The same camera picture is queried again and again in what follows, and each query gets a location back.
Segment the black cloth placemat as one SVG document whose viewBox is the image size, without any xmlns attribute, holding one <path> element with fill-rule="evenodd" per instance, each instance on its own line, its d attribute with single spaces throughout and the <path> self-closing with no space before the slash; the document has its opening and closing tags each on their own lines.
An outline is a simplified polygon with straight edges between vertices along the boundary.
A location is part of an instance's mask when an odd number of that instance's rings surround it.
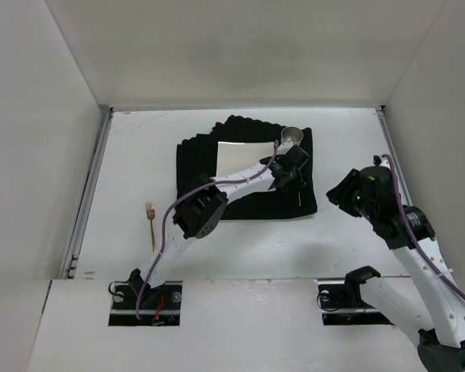
<svg viewBox="0 0 465 372">
<path fill-rule="evenodd" d="M 283 128 L 277 123 L 231 115 L 225 122 L 217 122 L 209 134 L 197 134 L 182 140 L 176 148 L 177 195 L 182 196 L 197 175 L 216 175 L 219 142 L 273 142 L 281 138 Z M 283 220 L 315 214 L 318 206 L 312 169 L 312 160 L 302 169 L 306 185 L 301 192 L 301 207 L 298 206 L 297 192 L 255 193 L 228 204 L 222 220 Z"/>
</svg>

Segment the white square plate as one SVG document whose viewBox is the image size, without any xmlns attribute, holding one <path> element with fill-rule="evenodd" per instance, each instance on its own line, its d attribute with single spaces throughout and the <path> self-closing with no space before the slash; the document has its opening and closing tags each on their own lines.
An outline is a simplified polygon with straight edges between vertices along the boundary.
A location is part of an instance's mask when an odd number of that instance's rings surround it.
<svg viewBox="0 0 465 372">
<path fill-rule="evenodd" d="M 274 154 L 273 143 L 231 143 L 219 142 L 216 161 L 215 180 L 239 180 L 252 177 L 260 172 L 265 165 L 260 161 L 268 160 Z M 272 192 L 271 185 L 274 178 L 269 171 L 252 180 L 249 184 L 219 185 L 219 190 L 227 194 L 229 200 L 236 200 L 244 196 L 260 192 Z"/>
</svg>

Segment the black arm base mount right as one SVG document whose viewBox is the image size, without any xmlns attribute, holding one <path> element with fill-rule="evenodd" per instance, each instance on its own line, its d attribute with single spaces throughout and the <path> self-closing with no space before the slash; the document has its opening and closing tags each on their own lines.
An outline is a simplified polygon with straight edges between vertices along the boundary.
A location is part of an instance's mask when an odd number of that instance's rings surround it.
<svg viewBox="0 0 465 372">
<path fill-rule="evenodd" d="M 318 281 L 316 301 L 324 326 L 391 326 L 378 310 L 350 294 L 343 280 Z"/>
</svg>

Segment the metal cup with cork base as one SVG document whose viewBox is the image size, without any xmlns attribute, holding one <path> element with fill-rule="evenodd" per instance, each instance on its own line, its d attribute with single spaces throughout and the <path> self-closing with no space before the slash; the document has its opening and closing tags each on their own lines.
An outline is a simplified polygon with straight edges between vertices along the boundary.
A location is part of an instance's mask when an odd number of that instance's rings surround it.
<svg viewBox="0 0 465 372">
<path fill-rule="evenodd" d="M 304 139 L 304 133 L 295 126 L 286 126 L 281 130 L 281 144 L 299 146 Z"/>
</svg>

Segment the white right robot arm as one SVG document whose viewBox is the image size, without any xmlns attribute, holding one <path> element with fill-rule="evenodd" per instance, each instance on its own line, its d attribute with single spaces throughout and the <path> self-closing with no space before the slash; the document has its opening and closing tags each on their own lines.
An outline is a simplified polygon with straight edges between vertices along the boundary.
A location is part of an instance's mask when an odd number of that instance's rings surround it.
<svg viewBox="0 0 465 372">
<path fill-rule="evenodd" d="M 398 200 L 392 170 L 352 169 L 326 195 L 345 213 L 371 224 L 408 272 L 423 304 L 409 301 L 370 266 L 346 274 L 346 298 L 377 309 L 398 327 L 426 370 L 465 371 L 465 300 L 452 288 L 453 276 L 424 212 Z"/>
</svg>

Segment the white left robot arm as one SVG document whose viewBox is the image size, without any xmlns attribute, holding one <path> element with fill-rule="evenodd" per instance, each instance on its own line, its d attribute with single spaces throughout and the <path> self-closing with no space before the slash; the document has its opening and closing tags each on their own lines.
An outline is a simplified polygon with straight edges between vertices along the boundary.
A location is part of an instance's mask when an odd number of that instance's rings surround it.
<svg viewBox="0 0 465 372">
<path fill-rule="evenodd" d="M 301 170 L 311 156 L 298 145 L 274 145 L 274 153 L 247 169 L 222 177 L 198 175 L 188 191 L 164 213 L 161 246 L 129 275 L 129 286 L 140 302 L 162 286 L 184 251 L 208 236 L 226 207 L 248 195 L 293 188 L 301 183 Z"/>
</svg>

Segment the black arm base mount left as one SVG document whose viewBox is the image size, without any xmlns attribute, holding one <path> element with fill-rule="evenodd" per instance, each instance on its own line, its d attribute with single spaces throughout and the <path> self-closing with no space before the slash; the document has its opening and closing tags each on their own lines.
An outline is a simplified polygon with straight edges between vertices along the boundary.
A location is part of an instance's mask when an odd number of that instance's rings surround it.
<svg viewBox="0 0 465 372">
<path fill-rule="evenodd" d="M 108 286 L 112 296 L 109 326 L 179 326 L 181 320 L 183 285 L 180 281 L 166 282 L 155 291 L 145 294 L 139 304 L 139 319 L 136 317 L 135 294 L 128 283 L 113 281 Z"/>
</svg>

